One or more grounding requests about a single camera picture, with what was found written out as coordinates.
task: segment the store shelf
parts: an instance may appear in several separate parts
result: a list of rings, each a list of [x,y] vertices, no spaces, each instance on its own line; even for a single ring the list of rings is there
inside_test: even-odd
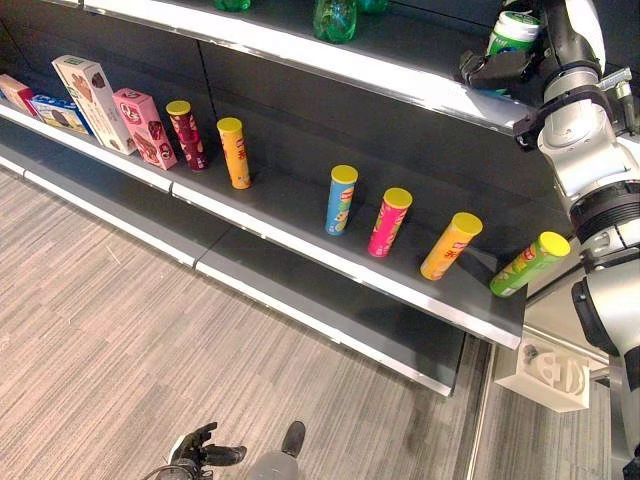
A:
[[[239,229],[196,269],[442,395],[451,393],[464,333],[438,319]]]
[[[0,165],[20,168],[25,179],[333,341],[442,395],[452,393],[462,331],[72,150],[20,133],[0,122]]]
[[[510,135],[528,108],[453,80],[465,49],[485,39],[393,11],[362,16],[341,46],[313,37],[313,2],[256,2],[242,14],[208,0],[85,0],[84,8],[293,66]]]
[[[180,263],[193,267],[229,228],[226,222],[114,172],[69,149],[0,121],[0,164]]]
[[[94,158],[145,183],[152,183],[149,174],[153,172],[149,169],[154,167],[141,165],[142,160],[138,157],[125,157],[102,149],[88,139],[48,127],[6,105],[0,105],[0,115],[20,125],[29,124],[34,131],[64,145],[71,139],[74,149],[92,157],[97,151]],[[418,267],[435,243],[436,235],[423,227],[420,219],[408,217],[389,257],[376,259],[367,253],[366,247],[377,208],[354,205],[345,234],[331,237],[324,231],[325,186],[298,180],[252,160],[253,187],[234,190],[229,184],[224,159],[218,155],[211,160],[211,167],[201,173],[193,173],[184,164],[179,164],[168,171],[155,169],[155,176],[168,182],[169,187],[163,190],[170,189],[175,197],[355,282],[478,337],[509,348],[519,344],[525,292],[509,299],[491,294],[487,284],[497,269],[495,258],[469,248],[442,280],[427,281],[418,272]]]

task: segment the snack box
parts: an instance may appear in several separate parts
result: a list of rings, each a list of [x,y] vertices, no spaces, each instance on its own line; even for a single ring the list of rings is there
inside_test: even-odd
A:
[[[75,103],[47,95],[35,95],[30,103],[47,125],[68,128],[87,135],[91,134],[89,125]]]
[[[38,113],[29,104],[29,100],[33,97],[33,92],[24,83],[20,83],[15,78],[4,73],[0,75],[0,90],[7,97],[7,100],[20,110],[34,117],[38,116]]]
[[[113,101],[142,158],[164,170],[178,163],[150,95],[121,88],[113,94]]]
[[[135,151],[100,64],[73,55],[58,57],[51,63],[98,141],[127,155]]]

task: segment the green bottle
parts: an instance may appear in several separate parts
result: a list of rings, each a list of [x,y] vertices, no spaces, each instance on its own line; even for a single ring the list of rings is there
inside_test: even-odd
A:
[[[345,43],[356,31],[356,0],[316,0],[313,31],[317,38],[331,43]]]
[[[363,13],[382,13],[387,5],[389,0],[358,0],[358,10]]]
[[[243,12],[251,6],[251,0],[213,0],[213,4],[225,12]]]

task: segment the pink box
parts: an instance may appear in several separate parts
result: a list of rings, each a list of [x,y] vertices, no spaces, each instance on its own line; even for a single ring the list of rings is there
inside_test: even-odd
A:
[[[164,170],[178,163],[150,95],[121,88],[113,94],[113,101],[142,158]]]
[[[6,73],[0,75],[0,90],[4,96],[24,113],[38,117],[38,112],[31,106],[29,100],[33,97],[33,92],[25,84],[20,83],[15,78]]]

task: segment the pringles can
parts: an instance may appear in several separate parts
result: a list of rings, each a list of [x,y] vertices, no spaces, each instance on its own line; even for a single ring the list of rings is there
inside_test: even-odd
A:
[[[358,171],[349,165],[338,165],[331,169],[331,190],[325,224],[325,230],[329,235],[340,235],[344,232],[356,180]]]
[[[456,213],[420,266],[420,273],[428,280],[440,280],[444,272],[482,231],[482,221],[468,212]]]
[[[229,177],[231,177],[231,185],[239,190],[249,188],[251,186],[251,177],[249,177],[242,122],[237,118],[227,117],[218,120],[217,126],[222,140]]]
[[[562,235],[542,232],[535,242],[493,277],[489,288],[498,297],[509,297],[547,266],[569,255],[570,251],[571,245]]]
[[[393,187],[384,192],[378,219],[369,240],[369,253],[374,257],[386,257],[396,238],[413,197],[403,188]]]
[[[209,165],[204,153],[196,120],[191,112],[191,104],[185,100],[174,100],[165,107],[173,130],[178,135],[180,147],[187,159],[187,165],[194,172],[204,170]]]

